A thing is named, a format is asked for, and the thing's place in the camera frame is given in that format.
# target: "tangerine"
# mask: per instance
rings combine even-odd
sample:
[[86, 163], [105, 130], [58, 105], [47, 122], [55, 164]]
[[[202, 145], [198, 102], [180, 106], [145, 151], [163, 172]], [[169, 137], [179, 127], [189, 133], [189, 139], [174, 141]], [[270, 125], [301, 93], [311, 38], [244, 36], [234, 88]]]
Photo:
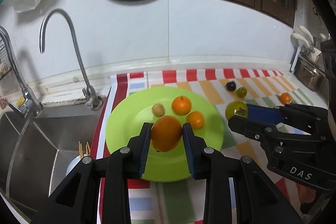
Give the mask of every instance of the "tangerine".
[[192, 129], [201, 129], [204, 126], [204, 117], [202, 113], [198, 111], [193, 111], [187, 116], [187, 122], [190, 123]]
[[171, 108], [177, 115], [187, 115], [191, 110], [191, 102], [187, 97], [179, 96], [173, 100]]
[[288, 93], [284, 92], [283, 94], [280, 95], [279, 100], [281, 103], [286, 104], [291, 101], [291, 97]]
[[179, 120], [170, 115], [159, 118], [152, 126], [152, 147], [158, 152], [174, 149], [181, 140], [182, 126]]

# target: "stainless steel sink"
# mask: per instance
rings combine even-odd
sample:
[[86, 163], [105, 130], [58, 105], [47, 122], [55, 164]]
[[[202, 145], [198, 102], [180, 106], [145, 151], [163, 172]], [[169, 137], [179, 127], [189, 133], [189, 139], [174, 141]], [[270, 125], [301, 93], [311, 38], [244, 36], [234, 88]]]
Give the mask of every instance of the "stainless steel sink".
[[38, 118], [7, 112], [0, 119], [0, 188], [32, 218], [78, 156], [91, 143], [100, 111], [84, 105], [43, 109]]

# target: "cherry tomato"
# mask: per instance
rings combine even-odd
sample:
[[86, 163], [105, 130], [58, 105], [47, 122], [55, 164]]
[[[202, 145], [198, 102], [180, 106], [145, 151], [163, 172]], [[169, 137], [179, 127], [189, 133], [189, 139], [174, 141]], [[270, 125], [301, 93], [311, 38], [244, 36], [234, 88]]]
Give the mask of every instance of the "cherry tomato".
[[231, 81], [226, 83], [226, 89], [228, 91], [235, 91], [236, 90], [236, 83]]
[[284, 92], [283, 94], [280, 95], [279, 100], [281, 103], [285, 105], [286, 103], [289, 103], [291, 101], [291, 97], [288, 93]]
[[237, 96], [239, 98], [244, 98], [247, 95], [247, 90], [244, 86], [240, 87], [239, 89], [237, 89]]

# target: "chopsticks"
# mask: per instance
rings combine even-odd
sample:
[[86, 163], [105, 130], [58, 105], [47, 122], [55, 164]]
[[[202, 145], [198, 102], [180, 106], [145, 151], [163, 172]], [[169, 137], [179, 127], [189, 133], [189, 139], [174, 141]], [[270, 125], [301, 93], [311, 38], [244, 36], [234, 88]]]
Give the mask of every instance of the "chopsticks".
[[[81, 142], [78, 142], [78, 150], [79, 150], [80, 159], [82, 159], [84, 157], [84, 154], [83, 154], [83, 147], [82, 147]], [[90, 156], [91, 148], [90, 148], [90, 145], [89, 145], [88, 142], [86, 142], [86, 144], [85, 144], [85, 151], [86, 151], [86, 155]]]
[[78, 142], [78, 147], [79, 147], [79, 157], [80, 159], [82, 159], [84, 155], [83, 155], [83, 147], [82, 147], [81, 142]]

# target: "white tile wall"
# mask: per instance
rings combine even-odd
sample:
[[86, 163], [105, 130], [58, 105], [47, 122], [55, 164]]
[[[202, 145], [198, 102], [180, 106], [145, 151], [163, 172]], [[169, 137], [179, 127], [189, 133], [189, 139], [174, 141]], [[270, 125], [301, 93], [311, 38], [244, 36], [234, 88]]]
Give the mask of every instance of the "white tile wall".
[[40, 26], [46, 13], [53, 8], [66, 10], [72, 18], [86, 67], [168, 58], [168, 0], [132, 4], [111, 0], [42, 0], [33, 11], [12, 12], [12, 37], [28, 82], [79, 67], [70, 31], [61, 15], [50, 19], [46, 51], [39, 52]]
[[85, 67], [132, 61], [171, 61], [175, 57], [222, 56], [275, 59], [289, 63], [292, 29], [277, 20], [224, 0], [41, 0], [30, 12], [0, 10], [0, 25], [12, 38], [27, 82], [79, 68], [66, 21], [54, 15], [47, 28], [46, 51], [39, 52], [44, 16], [62, 8], [75, 25]]
[[169, 56], [235, 55], [290, 61], [293, 29], [223, 0], [169, 0]]
[[297, 11], [295, 13], [294, 30], [308, 38], [298, 29], [298, 26], [302, 25], [305, 26], [315, 37], [319, 37], [320, 33], [323, 33], [326, 37], [328, 37], [328, 30], [323, 20], [313, 12], [314, 6], [315, 4], [312, 0], [298, 0]]

